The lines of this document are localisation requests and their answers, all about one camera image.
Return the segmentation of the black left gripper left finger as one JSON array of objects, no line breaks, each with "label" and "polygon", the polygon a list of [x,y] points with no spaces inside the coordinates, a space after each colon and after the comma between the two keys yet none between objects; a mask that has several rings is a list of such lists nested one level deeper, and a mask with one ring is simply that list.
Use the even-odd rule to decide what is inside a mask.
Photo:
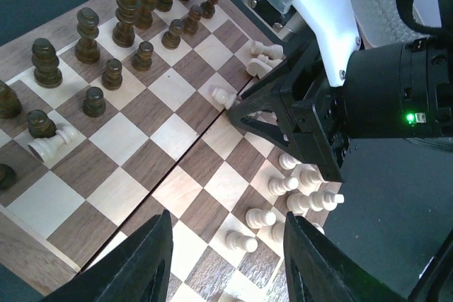
[{"label": "black left gripper left finger", "polygon": [[90,269],[43,301],[165,301],[173,233],[168,210],[151,217]]}]

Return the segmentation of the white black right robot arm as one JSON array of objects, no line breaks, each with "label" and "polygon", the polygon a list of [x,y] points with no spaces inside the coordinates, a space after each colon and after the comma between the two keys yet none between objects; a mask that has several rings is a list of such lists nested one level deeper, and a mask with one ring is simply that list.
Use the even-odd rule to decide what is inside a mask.
[{"label": "white black right robot arm", "polygon": [[230,122],[342,182],[351,139],[452,135],[452,0],[396,0],[420,38],[362,48],[350,0],[258,0],[269,22],[293,8],[313,32],[228,111]]}]

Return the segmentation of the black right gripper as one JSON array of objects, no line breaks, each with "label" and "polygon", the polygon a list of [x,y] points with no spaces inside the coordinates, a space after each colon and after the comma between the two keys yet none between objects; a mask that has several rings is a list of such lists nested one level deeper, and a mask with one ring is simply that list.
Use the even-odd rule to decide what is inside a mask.
[{"label": "black right gripper", "polygon": [[259,136],[298,161],[315,165],[324,180],[343,182],[350,146],[317,41],[298,47],[241,95],[230,122]]}]

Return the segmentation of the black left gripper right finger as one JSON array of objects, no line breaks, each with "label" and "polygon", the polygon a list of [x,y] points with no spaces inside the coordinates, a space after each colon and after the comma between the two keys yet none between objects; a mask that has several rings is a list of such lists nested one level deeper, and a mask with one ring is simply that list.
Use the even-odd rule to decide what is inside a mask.
[{"label": "black left gripper right finger", "polygon": [[302,216],[287,213],[284,259],[290,301],[405,301]]}]

